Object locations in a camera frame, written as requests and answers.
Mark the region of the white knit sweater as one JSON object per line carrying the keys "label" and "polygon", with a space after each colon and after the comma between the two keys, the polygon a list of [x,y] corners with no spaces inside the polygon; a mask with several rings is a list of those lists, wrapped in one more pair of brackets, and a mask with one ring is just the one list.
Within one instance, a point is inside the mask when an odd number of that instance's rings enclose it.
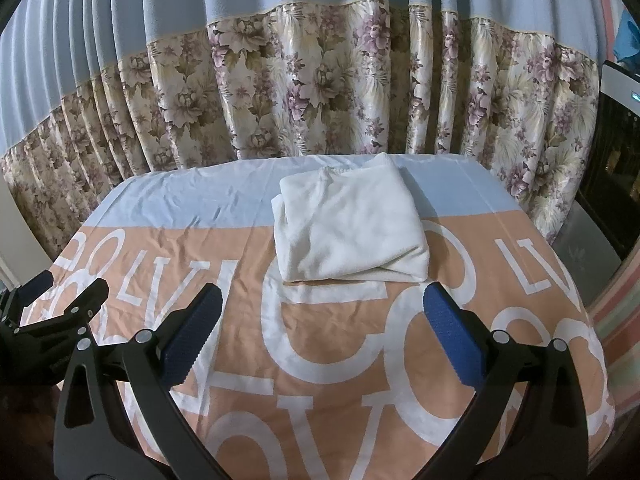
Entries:
{"label": "white knit sweater", "polygon": [[390,155],[280,180],[272,199],[277,263],[287,282],[422,283],[430,248]]}

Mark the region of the pink striped cloth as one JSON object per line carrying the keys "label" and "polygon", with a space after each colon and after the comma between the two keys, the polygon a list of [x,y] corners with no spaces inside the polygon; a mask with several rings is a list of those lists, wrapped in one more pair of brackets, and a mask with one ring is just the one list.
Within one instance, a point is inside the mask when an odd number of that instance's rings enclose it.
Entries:
{"label": "pink striped cloth", "polygon": [[592,312],[618,416],[639,406],[639,240]]}

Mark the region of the orange white lettered bedsheet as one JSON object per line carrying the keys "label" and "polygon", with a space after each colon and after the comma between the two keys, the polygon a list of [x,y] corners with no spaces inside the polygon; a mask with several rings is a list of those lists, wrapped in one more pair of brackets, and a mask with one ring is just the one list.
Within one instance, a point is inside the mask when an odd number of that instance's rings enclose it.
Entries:
{"label": "orange white lettered bedsheet", "polygon": [[[122,182],[52,266],[25,315],[59,315],[93,280],[110,289],[99,344],[130,339],[206,283],[224,314],[172,392],[206,448],[237,479],[409,479],[472,398],[422,311],[418,285],[285,284],[271,202],[290,174],[356,168],[360,156],[240,160]],[[460,156],[398,155],[431,248],[428,274],[461,307],[521,344],[568,344],[591,451],[615,411],[600,341],[578,290],[501,183]]]}

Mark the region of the floral blue curtain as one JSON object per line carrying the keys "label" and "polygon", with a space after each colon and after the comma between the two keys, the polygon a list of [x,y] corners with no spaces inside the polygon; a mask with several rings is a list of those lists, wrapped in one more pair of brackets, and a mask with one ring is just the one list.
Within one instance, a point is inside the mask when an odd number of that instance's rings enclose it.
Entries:
{"label": "floral blue curtain", "polygon": [[461,154],[553,238],[604,42],[601,0],[22,0],[1,35],[1,177],[56,256],[139,174]]}

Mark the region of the black cabinet white top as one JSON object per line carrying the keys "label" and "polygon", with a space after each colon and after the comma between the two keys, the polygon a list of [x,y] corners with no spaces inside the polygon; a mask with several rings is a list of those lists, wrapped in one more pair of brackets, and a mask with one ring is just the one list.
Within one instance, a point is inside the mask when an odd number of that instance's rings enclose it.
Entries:
{"label": "black cabinet white top", "polygon": [[586,170],[552,242],[570,234],[608,244],[622,260],[639,238],[639,76],[610,61],[602,65]]}

